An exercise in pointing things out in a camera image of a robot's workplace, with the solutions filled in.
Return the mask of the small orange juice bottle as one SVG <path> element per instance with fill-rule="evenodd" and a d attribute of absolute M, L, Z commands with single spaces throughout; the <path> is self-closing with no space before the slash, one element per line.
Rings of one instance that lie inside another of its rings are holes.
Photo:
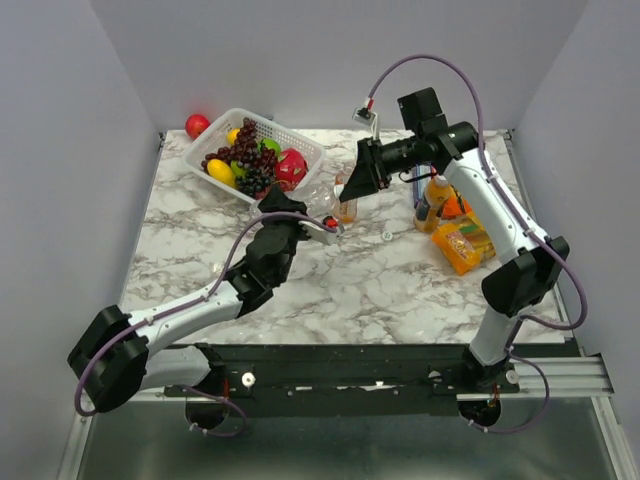
<path fill-rule="evenodd" d="M 438 227 L 444 206 L 451 194 L 451 186 L 444 176 L 436 175 L 429 180 L 413 218 L 417 230 L 432 233 Z"/>

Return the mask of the clear plastic bottle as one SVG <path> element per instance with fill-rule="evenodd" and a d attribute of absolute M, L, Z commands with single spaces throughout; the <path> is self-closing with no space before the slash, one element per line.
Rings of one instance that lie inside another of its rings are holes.
<path fill-rule="evenodd" d="M 296 190 L 295 193 L 306 205 L 308 216 L 321 217 L 332 213 L 342 189 L 340 185 L 307 185 Z"/>

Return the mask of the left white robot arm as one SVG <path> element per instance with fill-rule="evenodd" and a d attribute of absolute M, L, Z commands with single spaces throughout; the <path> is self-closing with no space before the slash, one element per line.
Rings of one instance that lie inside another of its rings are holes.
<path fill-rule="evenodd" d="M 76 412 L 84 417 L 112 411 L 137 393 L 148 361 L 164 348 L 207 326 L 240 318 L 268 302 L 289 274 L 307 235 L 307 207 L 278 187 L 258 204 L 257 231 L 239 261 L 226 259 L 212 283 L 157 307 L 123 312 L 103 308 L 67 357 L 78 378 Z"/>

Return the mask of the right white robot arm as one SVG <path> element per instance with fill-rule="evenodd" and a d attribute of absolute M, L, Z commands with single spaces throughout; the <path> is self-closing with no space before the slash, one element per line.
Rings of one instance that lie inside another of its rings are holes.
<path fill-rule="evenodd" d="M 554 287 L 569 245 L 528 218 L 485 157 L 476 129 L 468 122 L 448 124 L 433 88 L 401 97 L 398 104 L 412 136 L 389 144 L 358 141 L 355 168 L 339 198 L 347 202 L 375 194 L 389 186 L 393 174 L 429 163 L 469 202 L 501 264 L 482 280 L 487 308 L 459 370 L 462 384 L 480 392 L 506 364 L 519 314 Z"/>

